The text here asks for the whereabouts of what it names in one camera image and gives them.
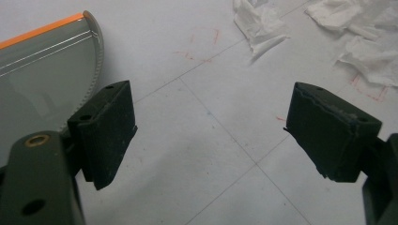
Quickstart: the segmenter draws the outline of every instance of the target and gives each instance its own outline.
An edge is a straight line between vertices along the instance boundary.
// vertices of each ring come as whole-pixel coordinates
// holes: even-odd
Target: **tissue paper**
[[[287,26],[279,20],[276,8],[264,6],[265,1],[234,0],[235,23],[249,40],[256,60],[266,51],[286,39]]]
[[[355,67],[370,83],[398,86],[398,52],[356,36],[345,45],[340,61]]]
[[[390,2],[390,5],[375,18],[375,25],[383,28],[398,28],[398,1]]]
[[[309,6],[306,13],[319,25],[331,31],[351,32],[370,40],[378,39],[375,18],[390,0],[324,0]]]

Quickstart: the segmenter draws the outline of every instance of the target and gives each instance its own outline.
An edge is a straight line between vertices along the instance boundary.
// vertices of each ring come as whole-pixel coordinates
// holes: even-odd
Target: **screw hole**
[[[89,119],[91,119],[91,115],[82,115],[80,117],[80,120],[89,120]]]
[[[40,200],[34,200],[30,203],[28,203],[24,208],[23,208],[23,215],[24,216],[31,216],[36,214],[38,211],[40,211],[46,202],[42,199]]]
[[[36,147],[49,141],[50,136],[46,134],[36,135],[25,142],[26,147]]]

